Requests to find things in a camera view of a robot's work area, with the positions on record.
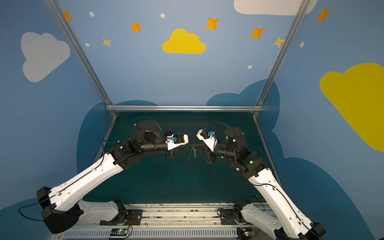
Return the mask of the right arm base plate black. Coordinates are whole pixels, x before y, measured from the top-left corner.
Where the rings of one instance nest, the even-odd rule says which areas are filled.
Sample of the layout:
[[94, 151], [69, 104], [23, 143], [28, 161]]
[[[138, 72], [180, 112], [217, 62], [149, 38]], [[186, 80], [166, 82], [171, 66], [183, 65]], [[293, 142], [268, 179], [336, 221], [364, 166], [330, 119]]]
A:
[[217, 214], [219, 215], [222, 225], [242, 225], [245, 223], [238, 210], [219, 208]]

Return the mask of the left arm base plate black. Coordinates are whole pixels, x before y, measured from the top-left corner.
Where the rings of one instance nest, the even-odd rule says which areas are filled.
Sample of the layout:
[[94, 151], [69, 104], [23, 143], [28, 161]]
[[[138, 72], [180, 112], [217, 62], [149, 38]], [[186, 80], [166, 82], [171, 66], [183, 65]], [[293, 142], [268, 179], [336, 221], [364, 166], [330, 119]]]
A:
[[143, 210], [120, 211], [111, 221], [100, 221], [101, 226], [138, 226], [141, 223]]

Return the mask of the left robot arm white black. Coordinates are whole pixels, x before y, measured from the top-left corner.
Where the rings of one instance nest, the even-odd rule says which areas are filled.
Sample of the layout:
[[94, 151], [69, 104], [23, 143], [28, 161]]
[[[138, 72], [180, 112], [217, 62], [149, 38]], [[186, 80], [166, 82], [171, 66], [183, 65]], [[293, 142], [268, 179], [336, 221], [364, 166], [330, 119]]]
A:
[[54, 188], [37, 191], [42, 222], [52, 234], [60, 234], [79, 222], [102, 226], [130, 226], [132, 218], [120, 200], [88, 203], [83, 197], [104, 181], [128, 169], [147, 154], [165, 153], [167, 158], [186, 149], [187, 134], [162, 134], [154, 121], [134, 125], [134, 133], [118, 142], [98, 161], [72, 179]]

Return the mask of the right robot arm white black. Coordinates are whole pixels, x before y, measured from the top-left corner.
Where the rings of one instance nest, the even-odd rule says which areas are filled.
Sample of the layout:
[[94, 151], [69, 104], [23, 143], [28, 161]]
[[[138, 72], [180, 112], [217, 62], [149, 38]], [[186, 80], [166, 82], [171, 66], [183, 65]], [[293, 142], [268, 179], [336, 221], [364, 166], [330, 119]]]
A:
[[326, 233], [320, 223], [312, 222], [294, 204], [275, 179], [264, 159], [248, 148], [246, 136], [239, 128], [225, 131], [226, 142], [220, 144], [216, 133], [201, 129], [197, 138], [203, 141], [196, 149], [206, 154], [207, 162], [216, 159], [230, 160], [231, 165], [257, 189], [275, 216], [258, 210], [250, 201], [242, 200], [234, 205], [241, 221], [250, 223], [274, 240], [321, 240]]

